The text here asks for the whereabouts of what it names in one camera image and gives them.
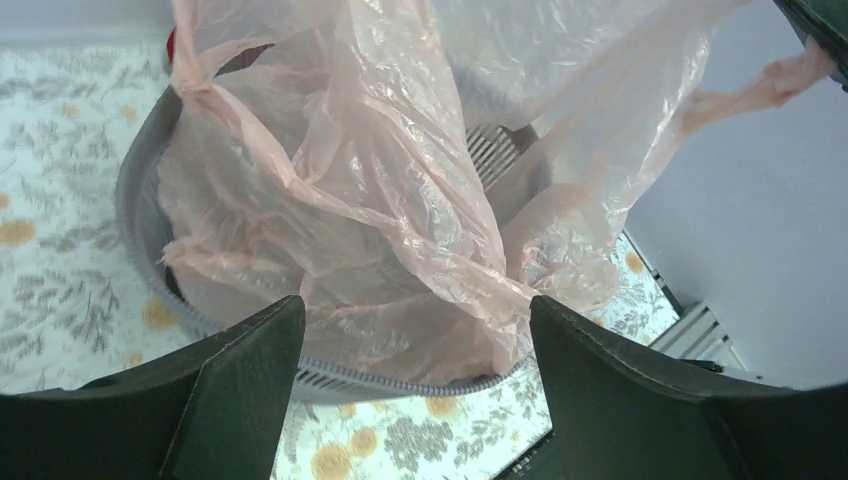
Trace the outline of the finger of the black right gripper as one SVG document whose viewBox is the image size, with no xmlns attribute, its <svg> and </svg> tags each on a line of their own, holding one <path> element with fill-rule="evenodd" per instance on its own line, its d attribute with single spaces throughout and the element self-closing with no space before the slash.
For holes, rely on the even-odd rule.
<svg viewBox="0 0 848 480">
<path fill-rule="evenodd" d="M 814 39 L 834 60 L 830 78 L 847 89 L 847 0 L 774 0 L 799 40 Z"/>
</svg>

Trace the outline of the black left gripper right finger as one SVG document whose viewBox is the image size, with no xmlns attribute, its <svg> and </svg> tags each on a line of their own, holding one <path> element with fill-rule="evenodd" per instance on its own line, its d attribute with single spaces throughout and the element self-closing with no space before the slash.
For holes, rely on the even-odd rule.
<svg viewBox="0 0 848 480">
<path fill-rule="evenodd" d="M 531 333 L 567 479 L 843 479 L 847 388 L 722 374 L 609 331 L 547 296 Z"/>
</svg>

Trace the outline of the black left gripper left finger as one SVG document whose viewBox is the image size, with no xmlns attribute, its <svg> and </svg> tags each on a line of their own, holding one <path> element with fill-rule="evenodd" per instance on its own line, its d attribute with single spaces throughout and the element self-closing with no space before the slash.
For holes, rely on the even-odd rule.
<svg viewBox="0 0 848 480">
<path fill-rule="evenodd" d="M 76 390 L 1 399 L 5 479 L 266 479 L 297 372 L 305 305 L 240 323 Z"/>
</svg>

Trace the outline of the pink plastic trash bag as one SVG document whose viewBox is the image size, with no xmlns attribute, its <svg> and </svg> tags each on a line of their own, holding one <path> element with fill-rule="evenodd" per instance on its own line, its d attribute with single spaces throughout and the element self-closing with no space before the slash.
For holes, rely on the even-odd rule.
<svg viewBox="0 0 848 480">
<path fill-rule="evenodd" d="M 279 298 L 304 353 L 424 385 L 504 374 L 529 303 L 608 302 L 629 210 L 677 148 L 834 63 L 809 40 L 699 86 L 734 1 L 177 1 L 164 248 L 224 326 Z"/>
</svg>

